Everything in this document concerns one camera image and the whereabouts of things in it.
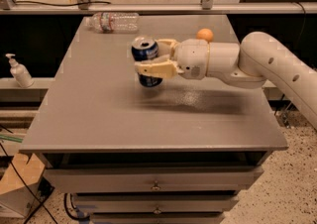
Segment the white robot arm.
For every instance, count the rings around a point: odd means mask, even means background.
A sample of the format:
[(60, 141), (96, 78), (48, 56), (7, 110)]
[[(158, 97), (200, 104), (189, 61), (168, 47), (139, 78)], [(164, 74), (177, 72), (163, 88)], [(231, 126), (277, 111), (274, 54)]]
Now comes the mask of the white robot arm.
[(218, 78), (241, 88), (260, 88), (272, 82), (317, 128), (317, 71), (274, 37), (252, 32), (236, 43), (199, 39), (158, 40), (158, 57), (137, 61), (137, 73), (163, 79)]

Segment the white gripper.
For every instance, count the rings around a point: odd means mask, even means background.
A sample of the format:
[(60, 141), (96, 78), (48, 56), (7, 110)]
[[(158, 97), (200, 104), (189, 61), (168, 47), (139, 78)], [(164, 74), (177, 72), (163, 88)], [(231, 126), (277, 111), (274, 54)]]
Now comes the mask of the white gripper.
[(144, 76), (170, 79), (177, 75), (185, 79), (205, 77), (209, 58), (209, 44), (205, 40), (189, 39), (179, 43), (175, 39), (157, 39), (158, 55), (175, 58), (175, 61), (136, 62), (135, 70)]

